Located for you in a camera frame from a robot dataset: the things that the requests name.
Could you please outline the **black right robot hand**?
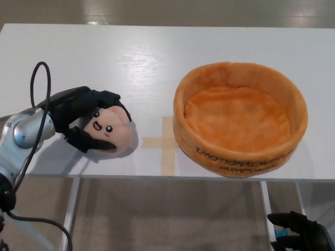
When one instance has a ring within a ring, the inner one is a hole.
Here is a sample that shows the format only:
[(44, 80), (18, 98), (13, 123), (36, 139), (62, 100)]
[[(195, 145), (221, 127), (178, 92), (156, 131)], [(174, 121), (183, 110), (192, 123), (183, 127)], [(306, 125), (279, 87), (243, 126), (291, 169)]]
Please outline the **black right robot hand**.
[(329, 251), (334, 243), (327, 229), (307, 216), (291, 211), (289, 213), (271, 213), (268, 220), (274, 225), (290, 229), (296, 235), (279, 236), (271, 242), (274, 250)]

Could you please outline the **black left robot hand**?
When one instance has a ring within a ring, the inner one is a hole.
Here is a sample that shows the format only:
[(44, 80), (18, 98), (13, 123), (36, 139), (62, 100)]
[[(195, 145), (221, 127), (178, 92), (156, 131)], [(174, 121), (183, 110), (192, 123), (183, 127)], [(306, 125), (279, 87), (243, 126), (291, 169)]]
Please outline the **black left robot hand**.
[(133, 137), (132, 118), (120, 100), (119, 94), (81, 86), (56, 93), (37, 107), (48, 111), (56, 132), (79, 151), (120, 154)]

